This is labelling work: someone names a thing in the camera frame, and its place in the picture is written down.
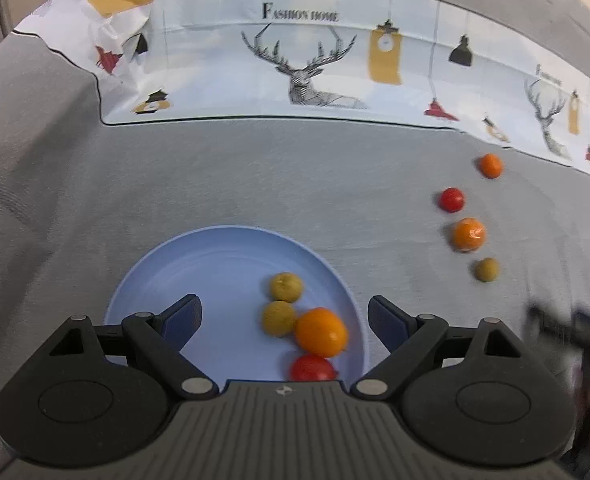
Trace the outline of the blue plastic plate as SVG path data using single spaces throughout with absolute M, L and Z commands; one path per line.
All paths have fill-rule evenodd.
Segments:
M 297 312 L 323 307 L 346 325 L 346 349 L 331 359 L 352 384 L 369 367 L 361 308 L 337 272 L 306 246 L 249 226 L 210 226 L 167 240 L 141 258 L 117 286 L 104 321 L 118 324 L 140 311 L 159 313 L 183 296 L 202 302 L 202 324 L 181 350 L 218 385 L 229 379 L 284 380 L 299 350 L 292 338 L 267 335 L 260 325 L 275 274 L 304 282 Z

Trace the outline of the grey deer print quilt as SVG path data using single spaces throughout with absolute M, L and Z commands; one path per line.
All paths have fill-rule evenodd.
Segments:
M 590 308 L 590 177 L 480 142 L 359 122 L 242 119 L 108 128 L 94 78 L 33 37 L 0 44 L 0 389 L 72 314 L 100 320 L 152 247 L 216 223 L 282 232 L 323 255 L 359 304 L 382 294 L 455 324 L 519 327 L 528 302 Z M 465 206 L 438 206 L 459 188 Z M 485 244 L 458 252 L 464 218 Z M 478 260 L 501 271 L 478 281 Z M 8 453 L 0 441 L 0 468 Z

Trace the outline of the peeled-top small orange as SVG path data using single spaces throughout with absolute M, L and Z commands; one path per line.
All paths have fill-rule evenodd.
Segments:
M 468 217 L 455 223 L 451 230 L 451 245 L 458 252 L 475 252 L 485 244 L 487 237 L 484 223 Z

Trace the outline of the yellow longan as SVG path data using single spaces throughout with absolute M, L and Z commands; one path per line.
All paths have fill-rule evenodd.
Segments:
M 295 308 L 286 301 L 272 301 L 263 309 L 261 326 L 272 337 L 284 337 L 293 332 L 296 324 Z
M 478 281 L 489 283 L 496 280 L 500 274 L 501 266 L 495 258 L 484 258 L 478 260 L 474 266 L 474 275 Z
M 273 300 L 293 304 L 304 293 L 303 280 L 294 273 L 283 272 L 275 274 L 269 282 L 269 292 Z

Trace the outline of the far red cherry tomato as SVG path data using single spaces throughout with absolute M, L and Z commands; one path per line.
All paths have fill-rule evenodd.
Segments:
M 465 206 L 465 195 L 459 188 L 446 188 L 438 198 L 438 206 L 449 214 L 459 212 Z

